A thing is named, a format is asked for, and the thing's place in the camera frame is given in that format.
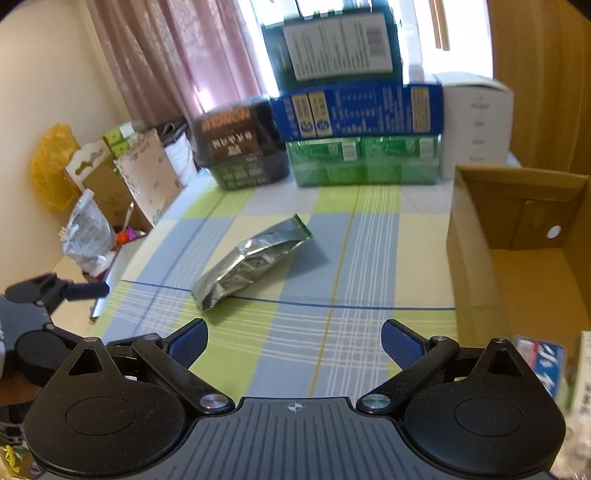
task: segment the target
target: stack of boxes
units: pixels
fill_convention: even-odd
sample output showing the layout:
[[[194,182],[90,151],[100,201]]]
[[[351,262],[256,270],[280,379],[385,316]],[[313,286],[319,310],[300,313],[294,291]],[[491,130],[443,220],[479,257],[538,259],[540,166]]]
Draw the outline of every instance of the stack of boxes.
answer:
[[[435,183],[443,92],[402,83],[386,2],[263,28],[271,101],[297,183]]]

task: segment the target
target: crosshair logo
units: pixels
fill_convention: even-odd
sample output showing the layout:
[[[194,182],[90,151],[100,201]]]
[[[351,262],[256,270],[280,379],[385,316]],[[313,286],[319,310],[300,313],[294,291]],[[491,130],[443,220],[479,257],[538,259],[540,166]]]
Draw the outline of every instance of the crosshair logo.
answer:
[[[304,406],[298,402],[293,402],[290,403],[287,408],[290,409],[290,411],[292,411],[293,413],[298,413],[302,408],[304,408]]]

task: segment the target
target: black plastic container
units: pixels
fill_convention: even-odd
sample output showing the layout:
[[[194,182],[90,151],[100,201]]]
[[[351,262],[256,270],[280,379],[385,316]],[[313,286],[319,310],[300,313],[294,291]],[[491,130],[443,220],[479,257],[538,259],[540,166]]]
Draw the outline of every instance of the black plastic container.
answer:
[[[265,185],[289,174],[268,97],[256,96],[197,118],[197,163],[225,190]]]

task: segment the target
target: foil package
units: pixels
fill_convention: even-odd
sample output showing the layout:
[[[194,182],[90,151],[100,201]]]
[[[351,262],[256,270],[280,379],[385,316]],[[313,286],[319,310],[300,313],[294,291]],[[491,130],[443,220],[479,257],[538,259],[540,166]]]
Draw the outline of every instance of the foil package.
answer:
[[[299,247],[312,234],[294,215],[237,245],[220,263],[205,273],[193,287],[202,312],[221,299],[254,283],[280,259]]]

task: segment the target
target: plaid tablecloth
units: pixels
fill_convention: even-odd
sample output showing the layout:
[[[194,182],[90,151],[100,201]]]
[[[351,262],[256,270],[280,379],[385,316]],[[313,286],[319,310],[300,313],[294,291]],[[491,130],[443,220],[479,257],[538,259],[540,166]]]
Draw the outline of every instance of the plaid tablecloth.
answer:
[[[186,189],[127,268],[93,332],[105,341],[209,327],[192,370],[243,395],[347,395],[392,375],[380,328],[456,336],[445,240],[451,184],[298,188],[292,179],[223,192]],[[314,238],[256,284],[202,315],[190,293],[236,244],[298,213]]]

